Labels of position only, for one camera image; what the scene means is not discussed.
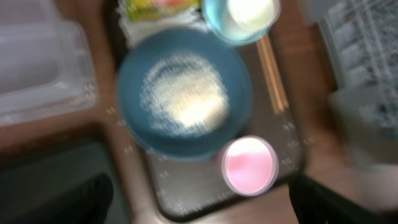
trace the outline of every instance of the dish rack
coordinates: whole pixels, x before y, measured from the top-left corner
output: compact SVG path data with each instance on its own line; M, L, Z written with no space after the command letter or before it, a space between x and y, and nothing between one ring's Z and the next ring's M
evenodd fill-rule
M398 152L391 154L398 147L398 1L304 3L330 56L339 89L330 99L349 147L398 163ZM387 152L374 156L380 148Z

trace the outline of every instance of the plastic bag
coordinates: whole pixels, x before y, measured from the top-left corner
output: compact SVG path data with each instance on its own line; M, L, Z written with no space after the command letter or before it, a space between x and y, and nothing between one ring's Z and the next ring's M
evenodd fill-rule
M155 20L174 15L189 7L198 6L200 0L126 0L130 20Z

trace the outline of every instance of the black tray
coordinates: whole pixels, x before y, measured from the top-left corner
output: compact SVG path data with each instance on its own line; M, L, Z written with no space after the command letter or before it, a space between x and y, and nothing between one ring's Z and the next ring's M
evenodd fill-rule
M118 1L108 1L103 19L119 67L129 50L119 28L117 6ZM256 45L240 47L237 51L249 70L254 94L252 114L240 136L260 136L273 146L280 165L275 187L286 183L292 174L302 169L304 150L289 109L274 114ZM246 199L225 184L214 158L177 162L150 151L142 152L157 206L169 220L188 222Z

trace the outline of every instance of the plastic container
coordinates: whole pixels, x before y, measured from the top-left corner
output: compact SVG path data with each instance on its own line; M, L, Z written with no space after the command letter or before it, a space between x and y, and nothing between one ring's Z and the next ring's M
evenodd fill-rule
M48 0L0 2L0 126L82 110L96 102L86 37Z
M280 14L279 0L204 0L203 14L215 35L246 45L266 35Z
M274 184L279 161L272 146L257 136L228 143L220 153L220 166L231 190L245 197L260 195Z

